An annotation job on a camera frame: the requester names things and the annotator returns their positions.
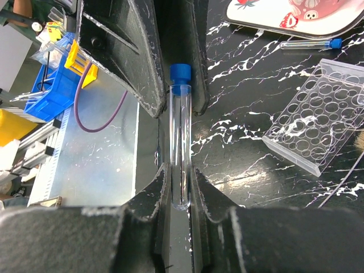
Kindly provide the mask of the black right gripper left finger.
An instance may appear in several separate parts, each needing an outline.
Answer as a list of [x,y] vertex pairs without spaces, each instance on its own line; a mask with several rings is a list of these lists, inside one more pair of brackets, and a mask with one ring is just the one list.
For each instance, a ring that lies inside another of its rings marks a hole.
[[170,167],[121,206],[1,212],[2,272],[167,272]]

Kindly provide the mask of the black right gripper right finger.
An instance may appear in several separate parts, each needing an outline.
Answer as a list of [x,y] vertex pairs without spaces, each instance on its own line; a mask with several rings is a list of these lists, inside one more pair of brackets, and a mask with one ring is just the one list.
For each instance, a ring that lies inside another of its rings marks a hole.
[[363,219],[347,209],[243,208],[191,174],[195,272],[362,272]]

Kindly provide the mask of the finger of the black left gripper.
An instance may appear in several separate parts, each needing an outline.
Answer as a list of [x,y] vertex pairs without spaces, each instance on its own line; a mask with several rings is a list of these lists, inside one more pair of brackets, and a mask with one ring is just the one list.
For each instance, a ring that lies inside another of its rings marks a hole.
[[76,37],[92,63],[160,116],[166,85],[153,1],[79,1]]
[[194,115],[203,115],[209,103],[206,54],[208,4],[208,1],[155,1],[164,73],[169,78],[172,64],[191,66]]

